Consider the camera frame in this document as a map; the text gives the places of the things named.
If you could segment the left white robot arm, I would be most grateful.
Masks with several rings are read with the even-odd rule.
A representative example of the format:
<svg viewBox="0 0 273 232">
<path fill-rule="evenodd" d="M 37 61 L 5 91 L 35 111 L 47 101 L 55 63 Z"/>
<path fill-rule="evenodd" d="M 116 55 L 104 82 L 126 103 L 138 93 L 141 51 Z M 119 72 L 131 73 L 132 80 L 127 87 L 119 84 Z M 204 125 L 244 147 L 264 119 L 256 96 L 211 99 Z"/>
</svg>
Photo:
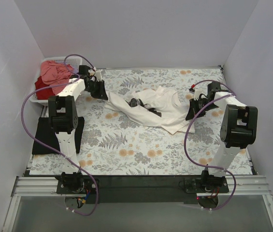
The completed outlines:
<svg viewBox="0 0 273 232">
<path fill-rule="evenodd" d="M 75 146 L 75 131 L 78 126 L 78 115 L 75 101 L 82 91 L 89 92 L 91 97 L 108 100 L 102 70 L 91 70 L 83 65 L 79 74 L 57 95 L 48 99 L 48 119 L 59 143 L 60 152 L 64 155 L 62 172 L 73 174 L 79 172 L 79 162 Z"/>
</svg>

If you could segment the white t shirt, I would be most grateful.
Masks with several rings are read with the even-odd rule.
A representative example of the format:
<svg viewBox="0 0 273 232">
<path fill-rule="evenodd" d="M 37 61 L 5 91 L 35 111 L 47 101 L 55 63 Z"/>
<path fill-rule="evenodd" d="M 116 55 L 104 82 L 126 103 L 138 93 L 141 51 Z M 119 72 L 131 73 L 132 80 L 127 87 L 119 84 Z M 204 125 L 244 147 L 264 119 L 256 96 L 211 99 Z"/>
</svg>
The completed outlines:
<svg viewBox="0 0 273 232">
<path fill-rule="evenodd" d="M 105 108 L 122 112 L 142 126 L 163 128 L 170 134 L 188 129 L 189 106 L 180 102 L 174 89 L 159 86 L 156 90 L 134 91 L 125 98 L 108 91 L 107 97 Z"/>
</svg>

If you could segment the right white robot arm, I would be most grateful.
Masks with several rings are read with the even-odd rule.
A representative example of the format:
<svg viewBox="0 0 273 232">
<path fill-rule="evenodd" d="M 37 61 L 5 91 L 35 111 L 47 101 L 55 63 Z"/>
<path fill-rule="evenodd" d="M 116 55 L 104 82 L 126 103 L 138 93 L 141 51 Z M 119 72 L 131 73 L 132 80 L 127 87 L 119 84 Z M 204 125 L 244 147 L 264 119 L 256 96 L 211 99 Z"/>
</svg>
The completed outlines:
<svg viewBox="0 0 273 232">
<path fill-rule="evenodd" d="M 208 175 L 200 180 L 200 186 L 204 191 L 211 192 L 218 186 L 216 178 L 223 178 L 229 173 L 228 168 L 240 150 L 255 142 L 258 109 L 238 101 L 233 90 L 217 81 L 205 80 L 209 84 L 207 85 L 207 94 L 204 95 L 202 90 L 196 88 L 202 82 L 193 84 L 189 89 L 194 95 L 190 100 L 186 116 L 189 125 L 185 140 L 197 118 L 205 116 L 207 111 L 215 108 L 224 111 L 220 128 L 219 149 L 209 164 L 199 164 L 208 171 Z"/>
</svg>

